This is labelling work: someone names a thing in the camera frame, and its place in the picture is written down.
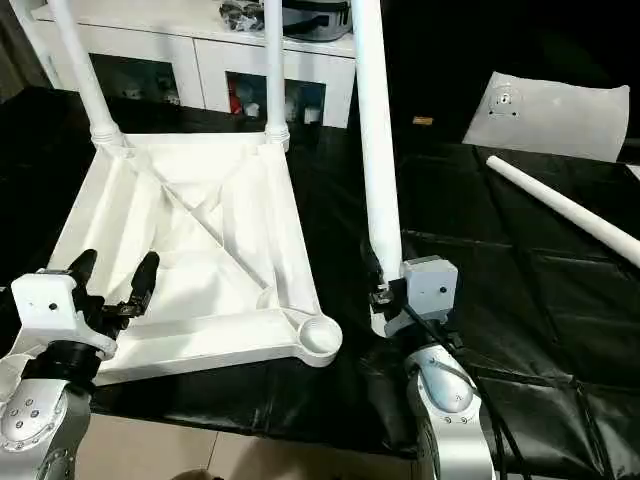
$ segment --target black plastic sheet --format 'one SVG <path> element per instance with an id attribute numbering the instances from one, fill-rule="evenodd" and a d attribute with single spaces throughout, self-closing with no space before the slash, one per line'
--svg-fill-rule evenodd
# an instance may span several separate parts
<path id="1" fill-rule="evenodd" d="M 213 112 L 110 105 L 125 132 L 263 128 Z M 67 93 L 24 92 L 0 107 L 0 131 L 7 285 L 46 264 L 92 147 L 78 98 Z M 639 478 L 638 270 L 489 171 L 493 151 L 403 132 L 396 149 L 405 252 L 441 255 L 459 268 L 451 325 L 532 472 Z M 640 183 L 624 166 L 499 154 L 640 237 Z M 313 369 L 285 359 L 113 385 L 98 390 L 93 408 L 410 458 L 415 426 L 401 363 L 421 338 L 413 329 L 383 340 L 369 328 L 358 133 L 296 127 L 288 162 L 323 311 L 344 332 L 335 362 Z M 17 320 L 10 302 L 2 308 L 6 343 Z M 484 416 L 483 428 L 493 447 Z"/>

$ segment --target tiled floor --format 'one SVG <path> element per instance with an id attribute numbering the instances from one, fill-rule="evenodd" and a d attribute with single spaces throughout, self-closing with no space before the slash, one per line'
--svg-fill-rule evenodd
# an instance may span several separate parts
<path id="1" fill-rule="evenodd" d="M 77 480 L 170 480 L 194 469 L 224 480 L 411 480 L 381 455 L 93 415 Z"/>

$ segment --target white pole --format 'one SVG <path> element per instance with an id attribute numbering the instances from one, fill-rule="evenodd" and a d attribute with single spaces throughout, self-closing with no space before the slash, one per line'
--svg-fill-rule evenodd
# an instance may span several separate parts
<path id="1" fill-rule="evenodd" d="M 380 0 L 352 8 L 369 240 L 388 282 L 400 278 L 402 246 Z"/>
<path id="2" fill-rule="evenodd" d="M 284 114 L 284 56 L 282 53 L 282 2 L 264 2 L 267 42 L 267 141 L 289 150 L 289 128 Z"/>
<path id="3" fill-rule="evenodd" d="M 640 268 L 640 242 L 631 235 L 496 156 L 487 165 Z"/>
<path id="4" fill-rule="evenodd" d="M 60 30 L 62 42 L 71 57 L 71 67 L 89 117 L 91 139 L 96 145 L 123 145 L 124 137 L 111 118 L 89 54 L 80 42 L 67 0 L 49 0 L 49 6 Z"/>

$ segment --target plastic bag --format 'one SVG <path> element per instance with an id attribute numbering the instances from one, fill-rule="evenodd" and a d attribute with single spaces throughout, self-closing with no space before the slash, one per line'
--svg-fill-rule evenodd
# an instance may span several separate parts
<path id="1" fill-rule="evenodd" d="M 262 2 L 225 0 L 219 11 L 224 23 L 235 32 L 264 30 Z"/>

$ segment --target white cabinet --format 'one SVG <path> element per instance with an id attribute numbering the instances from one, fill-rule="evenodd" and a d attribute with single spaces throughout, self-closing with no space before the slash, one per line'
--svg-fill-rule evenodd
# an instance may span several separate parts
<path id="1" fill-rule="evenodd" d="M 204 108 L 200 75 L 196 61 L 193 39 L 176 35 L 141 32 L 94 25 L 79 25 L 80 38 L 96 65 L 104 56 L 116 57 L 114 62 L 125 64 L 126 59 L 136 59 L 165 64 L 174 81 L 179 102 L 183 106 Z M 40 38 L 47 44 L 51 60 L 62 88 L 77 90 L 77 84 L 66 50 L 62 44 L 58 27 L 50 21 L 36 22 Z M 130 62 L 135 69 L 136 62 Z M 101 84 L 105 81 L 98 73 Z M 105 93 L 109 88 L 103 85 Z"/>
<path id="2" fill-rule="evenodd" d="M 218 12 L 221 0 L 69 3 L 107 96 L 140 96 L 229 112 L 230 83 L 240 79 L 248 88 L 260 90 L 260 82 L 265 82 L 263 32 L 231 31 Z M 51 59 L 53 71 L 50 66 L 46 70 L 52 84 L 77 90 L 51 9 L 43 5 L 32 11 L 32 17 L 35 35 L 30 38 L 46 46 L 41 57 Z M 287 89 L 299 97 L 289 104 L 296 109 L 291 118 L 301 122 L 309 114 L 307 120 L 346 127 L 355 79 L 353 36 L 348 33 L 326 43 L 285 38 L 283 44 Z M 253 105 L 254 113 L 258 105 Z M 263 116 L 265 109 L 258 110 Z"/>
<path id="3" fill-rule="evenodd" d="M 266 51 L 261 46 L 209 40 L 196 40 L 195 44 L 204 102 L 209 110 L 231 111 L 229 74 L 266 75 Z M 323 125 L 347 126 L 355 78 L 354 59 L 285 50 L 284 76 L 286 80 L 321 87 Z"/>

